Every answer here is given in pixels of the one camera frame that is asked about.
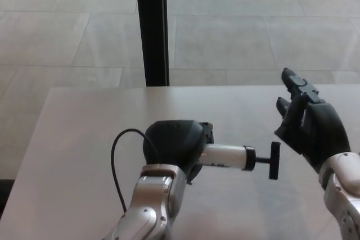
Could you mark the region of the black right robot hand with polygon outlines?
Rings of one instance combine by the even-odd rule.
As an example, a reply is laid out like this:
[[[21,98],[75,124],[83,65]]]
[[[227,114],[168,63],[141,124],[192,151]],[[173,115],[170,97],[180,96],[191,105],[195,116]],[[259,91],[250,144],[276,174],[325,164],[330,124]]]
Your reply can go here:
[[[288,68],[283,69],[281,79],[290,101],[277,99],[282,122],[274,133],[318,173],[329,157],[351,151],[347,133],[334,107],[311,82]]]

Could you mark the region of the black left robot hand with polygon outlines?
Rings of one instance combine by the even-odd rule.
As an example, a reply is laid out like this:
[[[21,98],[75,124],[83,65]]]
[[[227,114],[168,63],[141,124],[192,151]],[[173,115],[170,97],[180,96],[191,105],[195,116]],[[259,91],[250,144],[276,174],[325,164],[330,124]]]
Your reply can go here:
[[[213,125],[195,120],[164,120],[145,131],[143,154],[146,164],[168,164],[179,167],[187,183],[202,169],[199,162],[206,144],[214,143]]]

